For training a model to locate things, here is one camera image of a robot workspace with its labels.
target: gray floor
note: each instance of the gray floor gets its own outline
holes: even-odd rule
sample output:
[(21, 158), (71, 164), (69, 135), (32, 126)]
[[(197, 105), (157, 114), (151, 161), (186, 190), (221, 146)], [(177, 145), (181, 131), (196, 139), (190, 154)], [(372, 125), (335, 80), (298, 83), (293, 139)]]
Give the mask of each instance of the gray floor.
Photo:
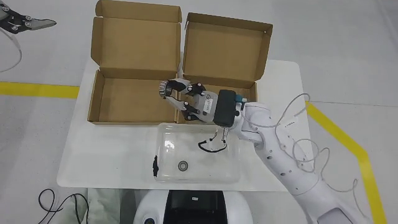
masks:
[[(19, 34), (24, 58), (15, 69), (0, 73), (0, 81), (79, 85), (90, 56), (97, 0), (3, 1), (20, 13), (58, 24)], [(368, 151), (387, 219), (398, 220), (398, 0), (125, 1), (179, 5), (184, 18), (200, 12), (272, 23), (269, 58), (300, 65), (304, 89), (315, 106)], [(0, 50), (0, 63), (11, 64), (17, 53), (2, 35)], [(0, 223), (38, 222), (44, 213), (37, 196), (47, 187), (60, 198), (80, 190), (60, 188), (55, 181), (74, 104), (0, 96)], [(332, 149), (326, 179), (335, 187), (350, 187), (353, 178), (360, 178), (353, 155), (312, 120), (310, 131), (321, 147)], [(256, 223), (305, 223), (288, 194), (244, 195)], [(361, 180), (357, 195), (370, 216)], [(351, 194), (343, 197), (353, 202)], [(269, 199), (266, 206), (259, 204), (264, 198)]]

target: black cable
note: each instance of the black cable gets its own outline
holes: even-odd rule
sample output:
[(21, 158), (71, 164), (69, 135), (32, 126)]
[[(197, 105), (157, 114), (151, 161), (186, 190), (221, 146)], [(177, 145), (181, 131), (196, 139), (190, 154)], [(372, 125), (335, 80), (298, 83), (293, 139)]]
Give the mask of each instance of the black cable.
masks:
[(200, 148), (202, 151), (205, 151), (205, 152), (208, 152), (208, 153), (217, 153), (217, 152), (220, 152), (220, 151), (224, 151), (224, 150), (226, 149), (226, 147), (227, 147), (226, 141), (223, 140), (223, 143), (225, 144), (224, 147), (222, 147), (221, 149), (215, 150), (215, 151), (211, 151), (211, 150), (208, 150), (208, 149), (206, 149), (206, 148), (204, 148), (204, 147), (201, 146), (202, 144), (206, 144), (206, 143), (207, 143), (207, 140), (204, 140), (204, 141), (202, 141), (202, 142), (199, 142), (199, 143), (198, 143), (198, 146), (199, 146), (199, 148)]
[[(51, 203), (51, 206), (50, 206), (49, 209), (46, 209), (46, 208), (43, 206), (43, 204), (42, 204), (42, 195), (43, 195), (43, 193), (46, 192), (46, 191), (51, 191), (51, 193), (52, 193), (52, 203)], [(47, 224), (49, 224), (49, 223), (51, 222), (52, 218), (55, 216), (55, 214), (58, 213), (59, 211), (63, 210), (63, 208), (61, 208), (62, 205), (63, 205), (70, 197), (73, 197), (73, 198), (75, 199), (75, 214), (76, 214), (76, 219), (77, 219), (77, 222), (78, 222), (79, 224), (81, 224), (81, 221), (80, 221), (80, 219), (79, 219), (79, 214), (78, 214), (78, 208), (77, 208), (77, 197), (76, 197), (77, 195), (83, 197), (83, 199), (84, 199), (85, 202), (86, 202), (86, 205), (87, 205), (86, 224), (88, 224), (88, 212), (90, 211), (90, 207), (89, 207), (88, 201), (87, 201), (87, 199), (86, 199), (86, 197), (85, 197), (84, 195), (79, 194), (79, 193), (71, 194), (71, 195), (67, 196), (67, 197), (62, 201), (62, 203), (59, 205), (59, 207), (58, 207), (56, 210), (52, 210), (52, 207), (54, 206), (54, 201), (55, 201), (55, 193), (54, 193), (54, 190), (52, 190), (52, 189), (45, 189), (45, 190), (41, 191), (41, 193), (39, 194), (39, 197), (38, 197), (37, 200), (39, 201), (40, 207), (41, 207), (44, 211), (46, 211), (47, 214), (43, 217), (43, 219), (42, 219), (41, 221), (39, 221), (38, 224), (41, 224), (41, 223), (47, 218), (47, 216), (48, 216), (50, 213), (53, 213), (53, 215), (51, 216), (51, 218), (50, 218), (50, 219), (48, 220), (48, 222), (47, 222)]]

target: box lid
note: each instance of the box lid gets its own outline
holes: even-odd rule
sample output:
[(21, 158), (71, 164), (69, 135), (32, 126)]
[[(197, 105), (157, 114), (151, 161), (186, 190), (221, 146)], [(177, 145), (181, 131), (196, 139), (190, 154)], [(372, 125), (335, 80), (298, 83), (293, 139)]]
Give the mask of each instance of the box lid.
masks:
[(99, 0), (95, 13), (91, 58), (106, 77), (175, 75), (180, 61), (180, 7)]
[(265, 70), (272, 24), (189, 13), (184, 75), (222, 86), (250, 86)]

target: transparent plastic tray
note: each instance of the transparent plastic tray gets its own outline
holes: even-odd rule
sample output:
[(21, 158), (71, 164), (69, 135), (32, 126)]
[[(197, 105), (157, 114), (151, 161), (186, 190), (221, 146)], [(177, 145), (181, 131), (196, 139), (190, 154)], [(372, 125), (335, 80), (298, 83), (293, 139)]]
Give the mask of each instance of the transparent plastic tray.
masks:
[[(239, 147), (235, 135), (227, 138), (227, 148), (217, 153), (207, 153), (198, 143), (214, 136), (216, 126), (199, 124), (160, 124), (156, 154), (159, 171), (155, 179), (178, 183), (231, 184), (240, 178)], [(222, 129), (206, 149), (220, 149)], [(188, 168), (181, 171), (178, 164), (185, 161)]]

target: table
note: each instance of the table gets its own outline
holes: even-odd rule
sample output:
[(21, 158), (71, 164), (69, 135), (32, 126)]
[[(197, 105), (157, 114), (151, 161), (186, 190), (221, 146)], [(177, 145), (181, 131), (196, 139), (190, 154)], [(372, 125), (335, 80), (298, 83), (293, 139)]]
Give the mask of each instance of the table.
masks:
[[(152, 174), (156, 148), (156, 126), (98, 126), (87, 122), (97, 64), (86, 64), (70, 129), (63, 150), (57, 182), (62, 187), (114, 189), (237, 190), (285, 192), (254, 152), (250, 142), (239, 143), (241, 178), (233, 184), (176, 184), (157, 182)], [(257, 82), (259, 102), (278, 119), (289, 102), (303, 93), (299, 66), (294, 62), (268, 60), (264, 76)], [(297, 100), (287, 113), (293, 116), (305, 106)], [(306, 114), (289, 127), (295, 139), (310, 138)], [(312, 158), (309, 142), (300, 143)]]

